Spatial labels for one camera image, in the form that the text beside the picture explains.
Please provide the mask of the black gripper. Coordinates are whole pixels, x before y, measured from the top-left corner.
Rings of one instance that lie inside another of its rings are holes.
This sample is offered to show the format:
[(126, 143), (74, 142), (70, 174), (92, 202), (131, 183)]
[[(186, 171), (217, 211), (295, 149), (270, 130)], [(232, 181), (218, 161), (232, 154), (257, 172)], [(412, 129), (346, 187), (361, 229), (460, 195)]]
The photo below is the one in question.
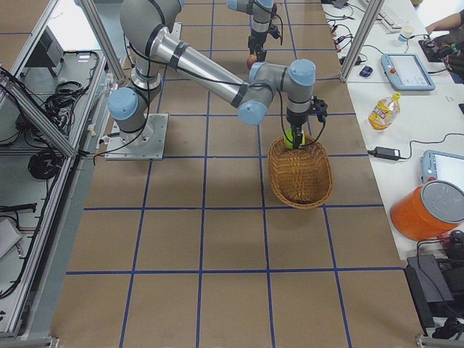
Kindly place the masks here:
[(291, 144), (295, 142), (295, 148), (300, 149), (304, 145), (304, 131), (302, 126), (308, 121), (309, 112), (293, 112), (291, 110), (286, 111), (286, 120), (290, 124), (288, 129), (288, 139)]
[(257, 60), (265, 60), (267, 51), (263, 48), (267, 40), (268, 32), (257, 32), (252, 30), (248, 37), (249, 56), (256, 57), (255, 49), (257, 50)]

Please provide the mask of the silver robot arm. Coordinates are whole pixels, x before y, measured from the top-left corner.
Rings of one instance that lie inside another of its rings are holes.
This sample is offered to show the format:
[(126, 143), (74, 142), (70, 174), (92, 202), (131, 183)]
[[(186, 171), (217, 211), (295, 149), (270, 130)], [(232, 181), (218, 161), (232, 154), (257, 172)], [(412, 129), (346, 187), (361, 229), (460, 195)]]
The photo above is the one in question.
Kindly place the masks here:
[(278, 26), (273, 24), (277, 18), (277, 9), (274, 1), (262, 0), (228, 0), (229, 9), (241, 12), (251, 17), (251, 30), (248, 37), (249, 58), (255, 62), (264, 62), (267, 56), (265, 42), (268, 36), (283, 42)]
[(162, 65), (184, 75), (227, 101), (247, 125), (259, 125), (277, 93), (287, 95), (286, 119), (291, 125), (287, 140), (292, 148), (307, 145), (302, 126), (313, 111), (312, 90), (316, 67), (308, 59), (289, 66), (255, 62), (244, 81), (176, 38), (173, 26), (183, 1), (123, 1), (120, 24), (138, 62), (131, 83), (146, 91), (158, 78), (153, 69)]

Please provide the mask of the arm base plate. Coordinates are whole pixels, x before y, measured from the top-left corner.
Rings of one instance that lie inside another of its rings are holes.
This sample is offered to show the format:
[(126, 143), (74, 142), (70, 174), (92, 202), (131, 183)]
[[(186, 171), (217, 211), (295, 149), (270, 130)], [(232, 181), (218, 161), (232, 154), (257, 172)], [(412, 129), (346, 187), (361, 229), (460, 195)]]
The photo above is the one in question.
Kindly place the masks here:
[(169, 114), (148, 115), (148, 121), (141, 135), (120, 132), (119, 125), (113, 122), (112, 131), (116, 136), (110, 137), (106, 160), (161, 160), (164, 155), (165, 140)]

